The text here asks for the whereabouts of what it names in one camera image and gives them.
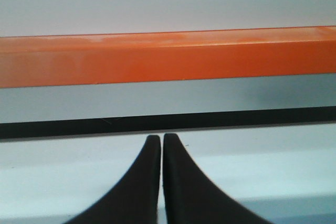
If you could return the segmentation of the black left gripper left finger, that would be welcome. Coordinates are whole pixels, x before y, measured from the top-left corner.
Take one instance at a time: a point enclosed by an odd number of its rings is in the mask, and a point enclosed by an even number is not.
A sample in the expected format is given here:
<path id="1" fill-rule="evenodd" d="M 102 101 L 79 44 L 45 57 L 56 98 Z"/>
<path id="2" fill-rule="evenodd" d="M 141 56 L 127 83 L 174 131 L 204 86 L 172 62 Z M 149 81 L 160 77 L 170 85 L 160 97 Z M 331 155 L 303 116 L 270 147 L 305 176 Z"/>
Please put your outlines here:
<path id="1" fill-rule="evenodd" d="M 157 223 L 160 172 L 160 137 L 149 135 L 123 177 L 67 223 Z"/>

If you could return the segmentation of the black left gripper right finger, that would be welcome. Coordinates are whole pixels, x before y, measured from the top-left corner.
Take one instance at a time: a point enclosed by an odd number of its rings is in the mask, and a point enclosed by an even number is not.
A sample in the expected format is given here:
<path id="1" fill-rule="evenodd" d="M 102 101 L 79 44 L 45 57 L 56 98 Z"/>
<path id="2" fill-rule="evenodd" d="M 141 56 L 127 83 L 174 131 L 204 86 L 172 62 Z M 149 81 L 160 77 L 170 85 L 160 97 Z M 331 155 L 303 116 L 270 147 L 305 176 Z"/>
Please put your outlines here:
<path id="1" fill-rule="evenodd" d="M 268 223 L 220 190 L 175 133 L 164 135 L 163 190 L 168 223 Z"/>

